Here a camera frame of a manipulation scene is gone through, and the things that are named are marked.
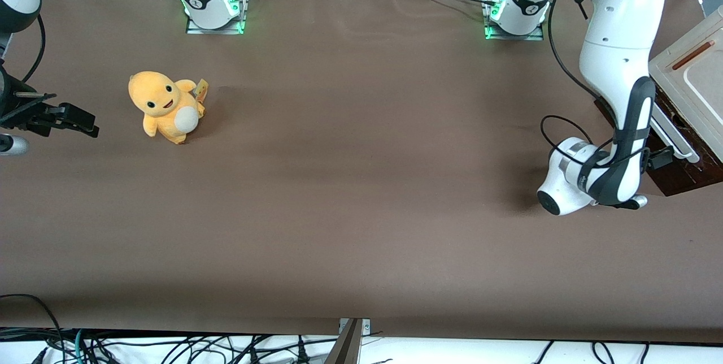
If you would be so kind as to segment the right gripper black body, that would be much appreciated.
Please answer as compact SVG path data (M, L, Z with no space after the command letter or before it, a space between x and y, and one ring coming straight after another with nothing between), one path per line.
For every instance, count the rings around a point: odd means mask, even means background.
M6 124L16 109L16 79L9 75L1 63L1 124Z

